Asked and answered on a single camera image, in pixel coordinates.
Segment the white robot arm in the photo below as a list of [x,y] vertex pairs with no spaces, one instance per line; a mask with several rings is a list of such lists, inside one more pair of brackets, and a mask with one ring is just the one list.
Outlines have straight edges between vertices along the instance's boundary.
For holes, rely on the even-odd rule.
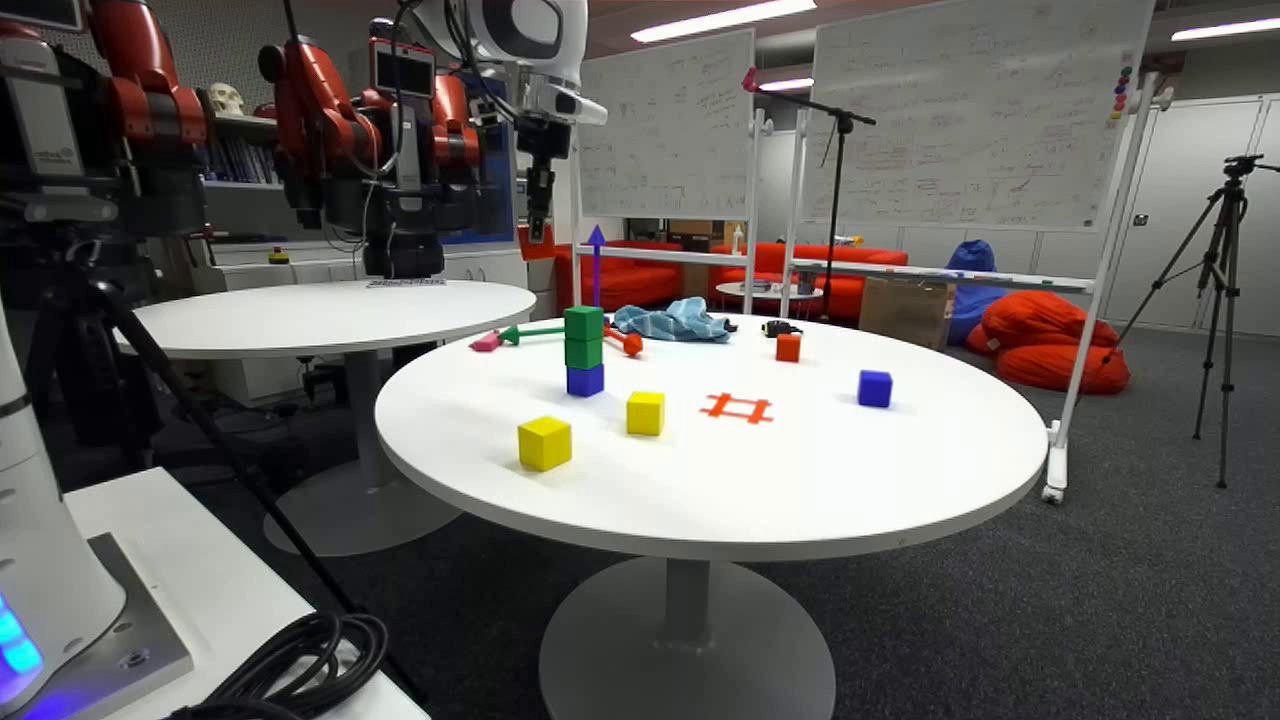
[[504,117],[530,156],[530,229],[544,232],[556,193],[552,165],[576,128],[599,128],[608,107],[580,89],[587,0],[407,0],[414,26],[461,67],[504,67],[518,94]]

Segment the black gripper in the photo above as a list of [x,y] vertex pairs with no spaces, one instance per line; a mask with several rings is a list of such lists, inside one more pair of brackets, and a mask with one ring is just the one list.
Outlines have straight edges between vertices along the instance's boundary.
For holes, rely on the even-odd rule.
[[552,212],[556,171],[552,165],[567,156],[573,128],[556,121],[519,121],[518,148],[530,156],[530,229],[544,232]]

